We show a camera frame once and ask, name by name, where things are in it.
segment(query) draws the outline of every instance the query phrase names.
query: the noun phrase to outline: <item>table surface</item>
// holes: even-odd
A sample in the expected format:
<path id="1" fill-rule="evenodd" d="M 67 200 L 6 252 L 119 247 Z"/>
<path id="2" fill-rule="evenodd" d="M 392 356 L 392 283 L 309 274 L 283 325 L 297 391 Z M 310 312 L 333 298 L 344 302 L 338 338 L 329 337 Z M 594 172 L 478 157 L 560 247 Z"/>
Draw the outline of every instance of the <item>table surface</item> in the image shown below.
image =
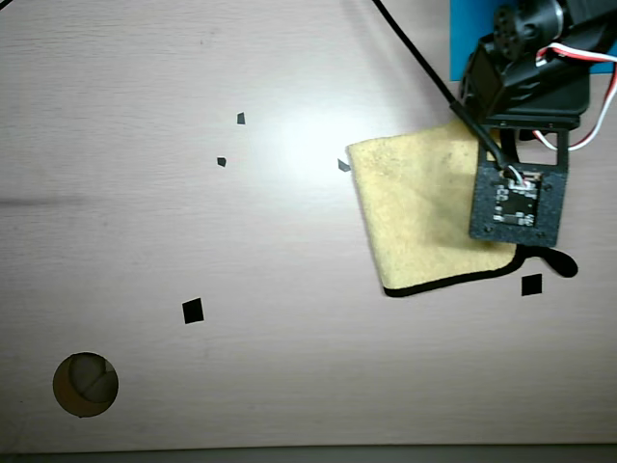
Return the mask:
<path id="1" fill-rule="evenodd" d="M 446 78 L 447 0 L 387 6 Z M 572 156 L 574 279 L 388 299 L 337 160 L 451 116 L 368 0 L 14 1 L 0 106 L 0 452 L 617 441 L 615 111 Z M 82 351 L 120 393 L 79 420 Z"/>

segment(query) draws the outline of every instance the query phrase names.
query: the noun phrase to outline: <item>blue panel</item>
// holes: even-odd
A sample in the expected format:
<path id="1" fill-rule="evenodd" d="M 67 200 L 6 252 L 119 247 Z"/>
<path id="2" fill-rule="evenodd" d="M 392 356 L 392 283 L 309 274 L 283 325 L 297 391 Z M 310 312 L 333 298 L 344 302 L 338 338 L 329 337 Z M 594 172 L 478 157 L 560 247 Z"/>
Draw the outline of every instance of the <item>blue panel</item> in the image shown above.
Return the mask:
<path id="1" fill-rule="evenodd" d="M 493 31 L 493 12 L 499 5 L 515 0 L 450 0 L 450 79 L 460 80 L 465 64 L 478 39 Z M 617 56 L 617 46 L 612 55 Z M 593 72 L 611 72 L 611 63 L 592 68 Z"/>

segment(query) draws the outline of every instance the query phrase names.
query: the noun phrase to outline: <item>black wire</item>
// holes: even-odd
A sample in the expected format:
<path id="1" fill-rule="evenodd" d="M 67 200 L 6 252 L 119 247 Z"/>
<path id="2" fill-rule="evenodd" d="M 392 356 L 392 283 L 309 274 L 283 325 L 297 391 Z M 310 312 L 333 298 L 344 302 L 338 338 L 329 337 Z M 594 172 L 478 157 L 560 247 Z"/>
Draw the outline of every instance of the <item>black wire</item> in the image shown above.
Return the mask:
<path id="1" fill-rule="evenodd" d="M 0 10 L 9 5 L 13 0 L 4 0 L 4 2 L 0 2 Z"/>
<path id="2" fill-rule="evenodd" d="M 435 82 L 435 85 L 437 85 L 437 88 L 440 89 L 443 96 L 445 96 L 445 99 L 447 99 L 447 102 L 451 103 L 452 101 L 454 101 L 456 98 L 454 97 L 452 92 L 445 86 L 445 84 L 443 83 L 441 78 L 437 75 L 433 67 L 429 65 L 428 61 L 426 61 L 426 59 L 422 56 L 422 54 L 420 53 L 420 50 L 416 48 L 414 43 L 410 40 L 409 37 L 407 37 L 407 35 L 403 32 L 400 26 L 396 23 L 396 21 L 394 20 L 392 15 L 389 13 L 389 11 L 386 10 L 386 7 L 381 2 L 381 0 L 373 0 L 373 3 L 377 7 L 377 10 L 379 10 L 379 13 L 382 14 L 386 22 L 389 24 L 389 27 L 391 27 L 392 30 L 398 36 L 398 38 L 402 40 L 403 43 L 405 43 L 405 46 L 407 46 L 407 49 L 412 52 L 412 55 L 414 55 L 414 58 L 416 58 L 416 60 L 422 66 L 422 68 L 426 71 L 428 76 L 433 80 L 433 82 Z"/>
<path id="3" fill-rule="evenodd" d="M 489 135 L 489 132 L 487 132 L 482 125 L 480 125 L 473 119 L 469 111 L 465 109 L 465 107 L 454 97 L 452 92 L 445 86 L 445 83 L 442 81 L 442 79 L 437 75 L 431 65 L 428 64 L 426 59 L 422 56 L 414 43 L 409 39 L 409 37 L 407 37 L 407 35 L 403 32 L 400 26 L 396 23 L 388 10 L 386 10 L 386 7 L 381 2 L 381 0 L 372 1 L 373 4 L 375 4 L 375 7 L 377 7 L 377 10 L 379 10 L 386 22 L 396 33 L 398 38 L 402 40 L 403 43 L 405 43 L 407 49 L 412 53 L 412 55 L 414 55 L 414 57 L 422 66 L 424 71 L 433 80 L 435 85 L 437 85 L 437 88 L 440 90 L 440 92 L 442 92 L 443 96 L 449 103 L 450 109 L 465 123 L 469 130 L 478 138 L 480 143 L 484 145 L 484 148 L 493 155 L 498 167 L 504 171 L 510 171 L 514 169 L 514 167 L 509 165 L 505 155 L 499 148 L 499 145 L 495 143 L 493 137 Z"/>

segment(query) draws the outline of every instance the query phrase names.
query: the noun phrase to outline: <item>black square marker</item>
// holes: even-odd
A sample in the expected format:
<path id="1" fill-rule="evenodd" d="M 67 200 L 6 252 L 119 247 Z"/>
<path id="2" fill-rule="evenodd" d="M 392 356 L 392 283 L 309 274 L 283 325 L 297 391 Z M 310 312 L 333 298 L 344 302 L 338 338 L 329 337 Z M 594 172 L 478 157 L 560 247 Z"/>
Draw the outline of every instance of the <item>black square marker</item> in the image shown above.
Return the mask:
<path id="1" fill-rule="evenodd" d="M 341 161 L 340 159 L 338 159 L 338 168 L 343 172 L 351 171 L 351 167 L 349 167 L 349 164 Z"/>
<path id="2" fill-rule="evenodd" d="M 203 321 L 203 309 L 201 308 L 201 299 L 193 299 L 192 301 L 182 304 L 184 311 L 184 323 L 195 323 Z"/>
<path id="3" fill-rule="evenodd" d="M 521 296 L 542 293 L 542 274 L 528 275 L 521 278 Z"/>

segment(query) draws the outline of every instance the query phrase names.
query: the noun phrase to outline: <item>yellow cloth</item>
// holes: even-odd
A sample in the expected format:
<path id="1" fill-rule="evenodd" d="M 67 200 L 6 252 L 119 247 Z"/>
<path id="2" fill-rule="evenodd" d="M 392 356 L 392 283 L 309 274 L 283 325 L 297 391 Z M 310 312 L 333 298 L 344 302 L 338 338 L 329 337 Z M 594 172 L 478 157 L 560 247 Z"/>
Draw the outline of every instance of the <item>yellow cloth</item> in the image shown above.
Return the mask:
<path id="1" fill-rule="evenodd" d="M 469 237 L 478 142 L 462 123 L 357 143 L 348 152 L 387 290 L 488 278 L 514 264 L 516 245 Z"/>

